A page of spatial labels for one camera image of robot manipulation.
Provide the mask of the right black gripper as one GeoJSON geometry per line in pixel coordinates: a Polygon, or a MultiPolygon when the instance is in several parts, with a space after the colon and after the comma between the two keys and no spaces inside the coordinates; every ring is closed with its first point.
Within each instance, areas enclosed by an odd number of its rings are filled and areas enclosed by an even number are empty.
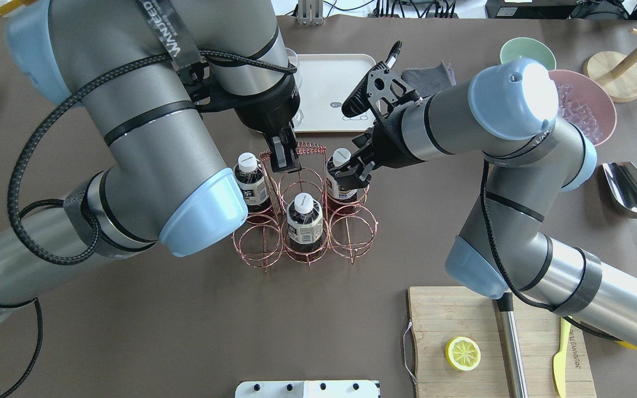
{"type": "Polygon", "coordinates": [[[386,166],[392,169],[425,162],[410,151],[405,143],[403,118],[407,113],[422,116],[417,106],[396,109],[387,115],[374,110],[375,122],[372,128],[371,145],[360,148],[352,160],[338,164],[333,162],[333,178],[342,189],[351,191],[364,188],[369,183],[373,170],[386,166]]]}

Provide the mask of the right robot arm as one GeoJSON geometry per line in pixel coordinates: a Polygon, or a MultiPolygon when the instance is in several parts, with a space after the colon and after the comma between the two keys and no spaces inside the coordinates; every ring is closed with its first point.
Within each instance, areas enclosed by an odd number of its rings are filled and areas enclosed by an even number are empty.
{"type": "Polygon", "coordinates": [[[558,116],[548,70],[528,58],[491,66],[469,81],[422,97],[383,61],[343,102],[344,116],[371,111],[374,126],[335,169],[343,188],[369,185],[372,171],[480,151],[478,199],[446,269],[490,299],[512,292],[526,304],[576,319],[637,346],[637,278],[541,232],[560,192],[592,176],[594,145],[558,116]]]}

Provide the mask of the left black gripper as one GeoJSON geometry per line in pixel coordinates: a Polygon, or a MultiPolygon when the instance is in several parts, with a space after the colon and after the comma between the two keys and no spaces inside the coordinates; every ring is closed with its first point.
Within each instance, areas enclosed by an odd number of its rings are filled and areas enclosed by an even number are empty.
{"type": "Polygon", "coordinates": [[[300,104],[294,76],[283,76],[273,88],[251,98],[255,103],[238,107],[235,112],[246,127],[265,136],[273,172],[301,170],[293,130],[293,117],[300,104]]]}

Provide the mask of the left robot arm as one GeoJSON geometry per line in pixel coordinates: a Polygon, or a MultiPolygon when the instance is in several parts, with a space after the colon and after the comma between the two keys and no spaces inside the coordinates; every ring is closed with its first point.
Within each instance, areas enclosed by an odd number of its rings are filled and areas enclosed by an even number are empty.
{"type": "Polygon", "coordinates": [[[248,210],[201,113],[233,109],[262,133],[273,171],[297,171],[299,93],[270,1],[38,1],[8,18],[16,65],[53,111],[28,139],[0,232],[0,323],[51,288],[162,242],[197,253],[248,210]],[[20,218],[23,171],[83,105],[116,164],[20,218]]]}

